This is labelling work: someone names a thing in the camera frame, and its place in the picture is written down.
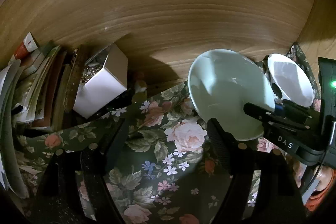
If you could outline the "person's right hand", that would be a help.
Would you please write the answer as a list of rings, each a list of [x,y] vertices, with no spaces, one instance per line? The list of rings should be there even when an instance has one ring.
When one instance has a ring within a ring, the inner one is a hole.
[[[318,184],[315,190],[321,192],[327,188],[333,178],[334,170],[328,166],[323,166],[317,173]]]

